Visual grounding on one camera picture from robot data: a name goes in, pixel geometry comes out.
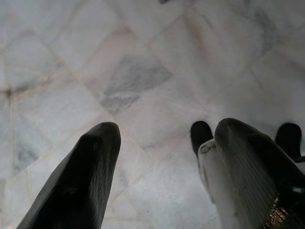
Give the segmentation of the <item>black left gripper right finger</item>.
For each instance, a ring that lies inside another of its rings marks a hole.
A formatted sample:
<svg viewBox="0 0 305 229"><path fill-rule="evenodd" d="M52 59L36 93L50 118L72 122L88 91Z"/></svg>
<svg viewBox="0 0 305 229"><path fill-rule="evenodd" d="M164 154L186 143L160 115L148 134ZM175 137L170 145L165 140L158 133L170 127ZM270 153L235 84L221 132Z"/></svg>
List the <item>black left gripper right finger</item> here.
<svg viewBox="0 0 305 229"><path fill-rule="evenodd" d="M214 139L243 229L305 227L305 175L270 137L226 118Z"/></svg>

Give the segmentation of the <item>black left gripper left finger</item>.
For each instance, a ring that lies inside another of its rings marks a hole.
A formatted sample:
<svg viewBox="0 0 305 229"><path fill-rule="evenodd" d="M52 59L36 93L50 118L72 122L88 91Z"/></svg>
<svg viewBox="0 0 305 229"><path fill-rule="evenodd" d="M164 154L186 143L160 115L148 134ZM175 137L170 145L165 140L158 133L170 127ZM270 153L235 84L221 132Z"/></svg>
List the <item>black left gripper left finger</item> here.
<svg viewBox="0 0 305 229"><path fill-rule="evenodd" d="M97 124L83 134L17 227L101 228L120 146L120 130L114 122Z"/></svg>

